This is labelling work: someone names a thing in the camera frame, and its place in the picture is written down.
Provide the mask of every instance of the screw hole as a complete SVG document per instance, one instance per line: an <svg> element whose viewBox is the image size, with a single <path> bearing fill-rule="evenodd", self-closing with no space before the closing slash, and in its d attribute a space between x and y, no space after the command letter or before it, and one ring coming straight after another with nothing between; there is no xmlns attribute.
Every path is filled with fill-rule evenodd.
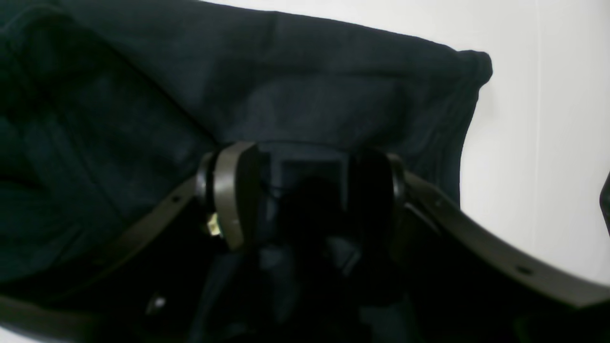
<svg viewBox="0 0 610 343"><path fill-rule="evenodd" d="M534 274L534 272L529 268L522 267L520 265L518 265L516 268L517 268L517 271L521 274L524 274L524 275L533 275Z"/></svg>

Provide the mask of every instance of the white wall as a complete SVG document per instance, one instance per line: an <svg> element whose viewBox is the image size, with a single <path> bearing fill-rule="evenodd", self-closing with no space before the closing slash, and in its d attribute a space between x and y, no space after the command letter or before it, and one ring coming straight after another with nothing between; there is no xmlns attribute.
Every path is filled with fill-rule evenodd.
<svg viewBox="0 0 610 343"><path fill-rule="evenodd" d="M598 196L610 171L610 1L215 0L488 52L462 156L462 208L506 241L610 284ZM0 331L1 342L22 343Z"/></svg>

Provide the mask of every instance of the black plastic part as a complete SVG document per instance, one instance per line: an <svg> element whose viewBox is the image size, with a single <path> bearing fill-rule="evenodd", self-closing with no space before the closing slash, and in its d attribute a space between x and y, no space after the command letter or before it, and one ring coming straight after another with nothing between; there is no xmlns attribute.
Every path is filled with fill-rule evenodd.
<svg viewBox="0 0 610 343"><path fill-rule="evenodd" d="M604 220L606 221L608 233L610 233L610 173L606 178L606 183L604 184L604 187L601 189L600 207L601 213L604 216Z"/></svg>

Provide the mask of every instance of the metal screw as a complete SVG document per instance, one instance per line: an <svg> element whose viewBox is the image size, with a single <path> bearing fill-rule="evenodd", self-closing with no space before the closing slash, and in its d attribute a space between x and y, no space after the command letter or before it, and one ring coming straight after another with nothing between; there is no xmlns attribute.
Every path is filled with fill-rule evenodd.
<svg viewBox="0 0 610 343"><path fill-rule="evenodd" d="M159 314L166 303L167 299L165 297L159 295L159 293L155 293L146 306L146 315L155 316L156 314Z"/></svg>

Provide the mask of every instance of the white backdrop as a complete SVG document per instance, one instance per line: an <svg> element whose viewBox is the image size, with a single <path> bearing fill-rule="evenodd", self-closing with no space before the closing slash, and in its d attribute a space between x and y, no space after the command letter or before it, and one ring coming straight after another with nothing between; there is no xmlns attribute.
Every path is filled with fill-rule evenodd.
<svg viewBox="0 0 610 343"><path fill-rule="evenodd" d="M462 155L462 208L556 267L610 284L610 1L214 0L488 52ZM30 342L0 330L0 342Z"/></svg>

